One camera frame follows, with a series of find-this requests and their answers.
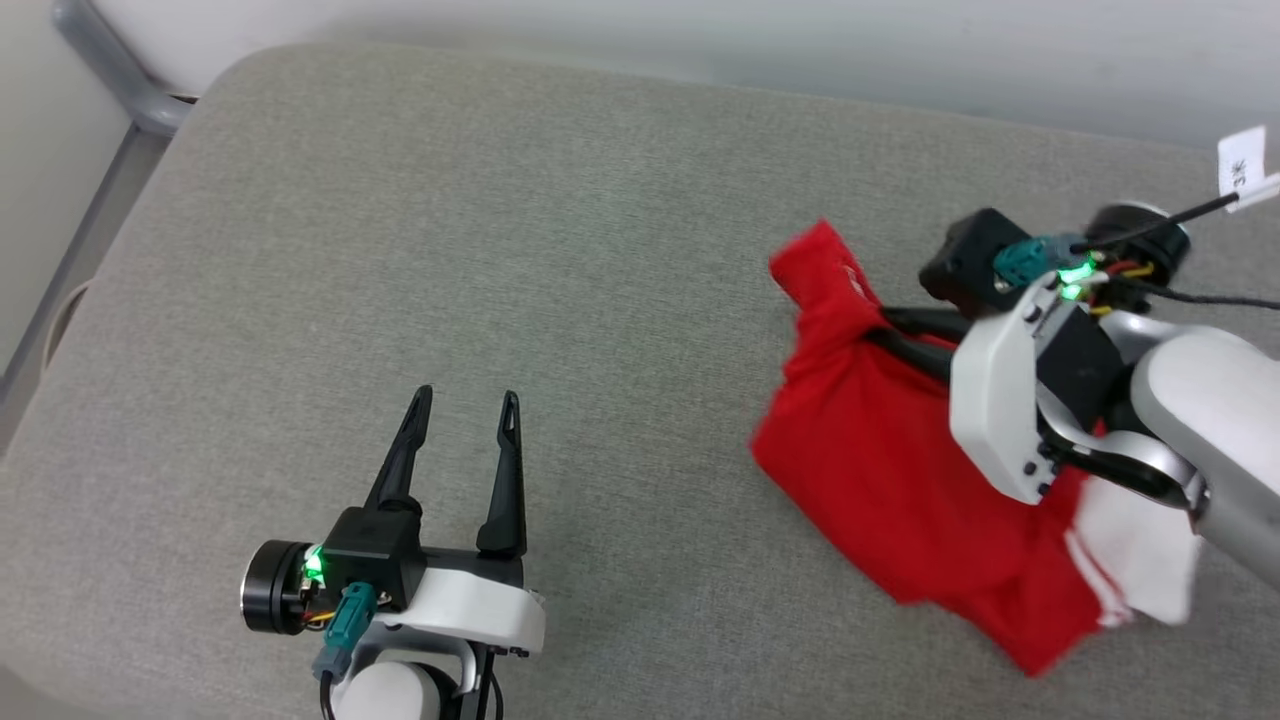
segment floor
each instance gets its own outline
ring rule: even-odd
[[[93,277],[168,147],[169,138],[143,133],[136,127],[120,143],[120,150],[102,179],[97,196],[84,213],[76,238],[72,240],[58,273],[45,292],[32,325],[18,346],[4,380],[0,382],[0,457],[4,456],[23,413],[36,395],[44,365],[45,342],[50,329],[55,327],[58,309],[77,287]],[[0,682],[0,688],[3,687],[4,683]]]

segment white tag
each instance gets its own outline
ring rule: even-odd
[[[1263,159],[1267,128],[1258,126],[1217,141],[1217,190],[1220,195],[1239,193],[1240,201],[1226,206],[1228,213],[1280,195],[1276,181],[1267,177]]]

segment gray fabric surface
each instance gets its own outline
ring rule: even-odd
[[[864,104],[305,46],[237,65],[163,160],[4,465],[5,660],[131,716],[312,717],[319,638],[247,632],[244,564],[360,502],[412,388],[422,539],[466,547],[522,400],[545,655],[509,717],[1265,717],[1280,602],[1219,553],[1194,618],[1028,680],[897,607],[754,466],[828,217],[887,302],[984,205],[1082,225],[1213,188],[1193,152]],[[1280,292],[1275,206],[1198,223],[1181,287]],[[1275,314],[1161,306],[1280,350]]]

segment red cloth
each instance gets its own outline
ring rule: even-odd
[[[1047,670],[1101,615],[1064,539],[1083,473],[1038,506],[991,487],[951,438],[946,386],[864,340],[890,325],[826,222],[769,269],[799,305],[799,338],[756,462],[893,600],[937,602],[1025,673]]]

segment teal connector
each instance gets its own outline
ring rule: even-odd
[[[311,664],[311,674],[319,680],[325,673],[334,682],[342,682],[351,667],[351,655],[356,643],[374,621],[378,611],[378,591],[369,583],[351,583],[342,591],[342,601],[334,611],[333,620],[324,632],[324,650]]]

